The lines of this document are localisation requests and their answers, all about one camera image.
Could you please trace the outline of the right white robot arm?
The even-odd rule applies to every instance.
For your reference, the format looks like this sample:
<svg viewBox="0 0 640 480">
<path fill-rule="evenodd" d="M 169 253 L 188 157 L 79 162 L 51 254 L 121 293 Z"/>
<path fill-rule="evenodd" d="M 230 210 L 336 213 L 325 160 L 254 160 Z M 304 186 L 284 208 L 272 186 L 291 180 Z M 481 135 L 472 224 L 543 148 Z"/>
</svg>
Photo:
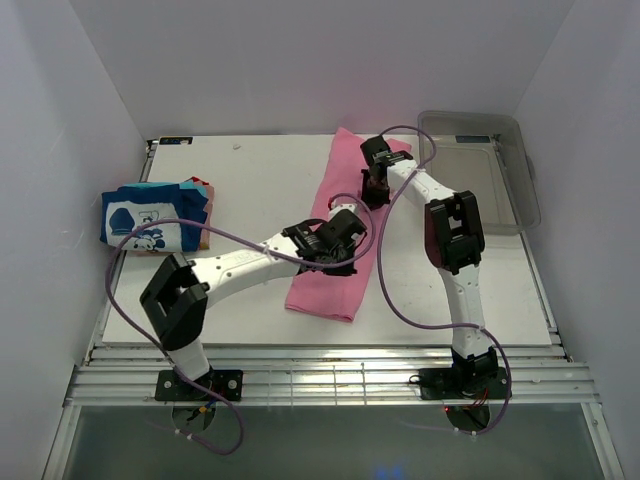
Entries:
<svg viewBox="0 0 640 480">
<path fill-rule="evenodd" d="M 383 297 L 404 323 L 423 330 L 452 332 L 452 366 L 430 374 L 422 384 L 438 392 L 464 397 L 484 392 L 498 377 L 498 355 L 486 333 L 479 290 L 479 266 L 485 238 L 478 202 L 469 191 L 454 191 L 431 177 L 408 152 L 394 152 L 383 136 L 360 145 L 367 168 L 362 171 L 361 199 L 372 208 L 391 208 L 405 197 L 424 214 L 424 249 L 443 281 L 450 312 L 444 325 L 424 325 L 408 319 L 392 303 L 382 270 L 382 247 L 376 249 Z"/>
</svg>

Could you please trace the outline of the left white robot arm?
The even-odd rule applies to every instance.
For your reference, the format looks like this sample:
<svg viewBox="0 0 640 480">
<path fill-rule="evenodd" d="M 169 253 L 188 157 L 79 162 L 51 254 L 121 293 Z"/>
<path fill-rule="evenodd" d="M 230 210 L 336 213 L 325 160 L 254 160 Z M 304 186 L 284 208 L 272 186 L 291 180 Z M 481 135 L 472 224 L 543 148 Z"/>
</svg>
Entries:
<svg viewBox="0 0 640 480">
<path fill-rule="evenodd" d="M 366 235 L 365 223 L 352 209 L 337 208 L 327 221 L 306 220 L 287 227 L 256 250 L 195 260 L 181 253 L 166 257 L 143 290 L 140 304 L 180 372 L 178 388 L 194 400 L 211 390 L 211 366 L 200 341 L 209 307 L 271 280 L 315 271 L 353 275 L 356 248 Z"/>
</svg>

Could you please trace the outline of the pink t shirt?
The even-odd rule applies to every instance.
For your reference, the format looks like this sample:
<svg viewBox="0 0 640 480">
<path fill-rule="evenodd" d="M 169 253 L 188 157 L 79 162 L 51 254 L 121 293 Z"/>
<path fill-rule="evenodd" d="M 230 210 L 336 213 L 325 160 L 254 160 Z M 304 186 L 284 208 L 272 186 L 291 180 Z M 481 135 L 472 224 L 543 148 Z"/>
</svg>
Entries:
<svg viewBox="0 0 640 480">
<path fill-rule="evenodd" d="M 321 318 L 351 322 L 361 306 L 374 266 L 375 251 L 364 251 L 362 238 L 374 239 L 384 210 L 368 218 L 364 212 L 329 215 L 334 195 L 361 195 L 367 167 L 360 145 L 364 139 L 340 128 L 332 140 L 324 177 L 316 192 L 311 218 L 283 230 L 294 242 L 296 255 L 306 261 L 329 264 L 319 273 L 305 267 L 293 279 L 285 308 Z"/>
</svg>

